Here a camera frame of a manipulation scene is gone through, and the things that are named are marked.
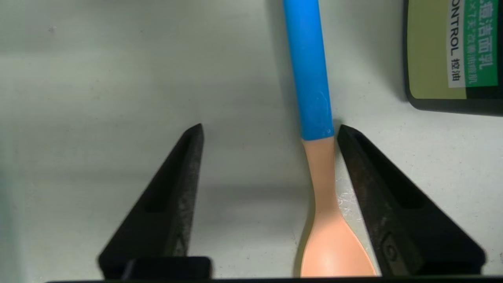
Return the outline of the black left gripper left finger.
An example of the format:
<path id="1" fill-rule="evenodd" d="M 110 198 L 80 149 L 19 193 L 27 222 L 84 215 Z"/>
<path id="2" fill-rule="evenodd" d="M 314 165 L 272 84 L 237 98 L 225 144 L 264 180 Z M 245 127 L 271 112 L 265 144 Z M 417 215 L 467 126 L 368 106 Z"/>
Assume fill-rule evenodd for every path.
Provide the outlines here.
<path id="1" fill-rule="evenodd" d="M 106 281 L 206 281 L 212 263 L 189 256 L 204 146 L 188 128 L 98 257 Z"/>

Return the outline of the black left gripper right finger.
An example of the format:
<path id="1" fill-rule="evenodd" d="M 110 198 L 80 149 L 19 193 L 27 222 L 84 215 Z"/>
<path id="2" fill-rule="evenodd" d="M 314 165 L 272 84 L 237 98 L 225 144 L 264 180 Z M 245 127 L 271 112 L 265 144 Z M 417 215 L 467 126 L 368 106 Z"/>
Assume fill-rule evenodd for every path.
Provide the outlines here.
<path id="1" fill-rule="evenodd" d="M 363 133 L 337 141 L 383 276 L 481 274 L 483 249 Z"/>

